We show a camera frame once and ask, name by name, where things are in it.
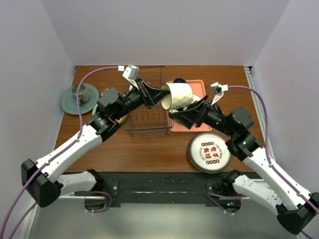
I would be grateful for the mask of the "woven bamboo tray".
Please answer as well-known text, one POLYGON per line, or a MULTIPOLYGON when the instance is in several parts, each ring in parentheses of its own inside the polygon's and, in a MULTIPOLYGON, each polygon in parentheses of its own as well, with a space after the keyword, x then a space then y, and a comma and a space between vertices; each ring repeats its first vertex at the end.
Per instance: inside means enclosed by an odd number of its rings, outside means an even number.
POLYGON ((116 119, 115 122, 117 122, 117 123, 119 123, 119 124, 123 124, 124 121, 126 120, 126 118, 127 118, 126 116, 121 117, 120 119, 116 119))

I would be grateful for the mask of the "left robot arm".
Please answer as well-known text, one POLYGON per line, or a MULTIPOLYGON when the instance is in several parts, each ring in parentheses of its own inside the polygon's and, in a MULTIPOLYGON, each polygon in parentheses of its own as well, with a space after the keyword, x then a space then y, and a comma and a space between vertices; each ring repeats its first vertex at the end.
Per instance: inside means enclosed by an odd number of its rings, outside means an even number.
POLYGON ((105 89, 97 101, 97 112, 78 133, 48 155, 35 162, 28 159, 21 165, 23 186, 42 208, 69 193, 88 191, 99 195, 104 180, 95 170, 64 175, 65 170, 109 139, 121 127, 119 120, 129 112, 142 105, 151 109, 167 95, 169 90, 150 86, 140 78, 123 96, 114 87, 105 89))

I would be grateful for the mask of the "cream mug black handle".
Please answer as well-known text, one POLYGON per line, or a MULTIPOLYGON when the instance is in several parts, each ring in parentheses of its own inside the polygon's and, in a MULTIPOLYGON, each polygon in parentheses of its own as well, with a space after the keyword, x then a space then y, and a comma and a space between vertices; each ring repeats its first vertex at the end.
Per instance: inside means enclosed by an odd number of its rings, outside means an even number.
POLYGON ((187 83, 165 83, 162 90, 168 90, 169 94, 161 100, 161 106, 165 110, 185 108, 192 103, 192 88, 187 83))

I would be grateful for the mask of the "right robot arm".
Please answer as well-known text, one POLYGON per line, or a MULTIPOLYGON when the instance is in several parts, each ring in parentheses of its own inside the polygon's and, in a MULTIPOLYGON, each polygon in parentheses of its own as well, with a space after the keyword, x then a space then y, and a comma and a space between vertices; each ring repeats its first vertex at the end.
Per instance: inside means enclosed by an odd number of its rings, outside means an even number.
POLYGON ((219 107, 211 106, 207 97, 184 109, 172 110, 169 117, 186 128, 203 123, 230 137, 226 146, 231 155, 252 168, 268 187, 254 185, 243 173, 233 170, 223 178, 226 195, 242 194, 275 214, 280 225, 293 235, 319 213, 319 194, 297 183, 266 152, 262 143, 249 131, 254 124, 246 108, 237 107, 225 115, 219 107))

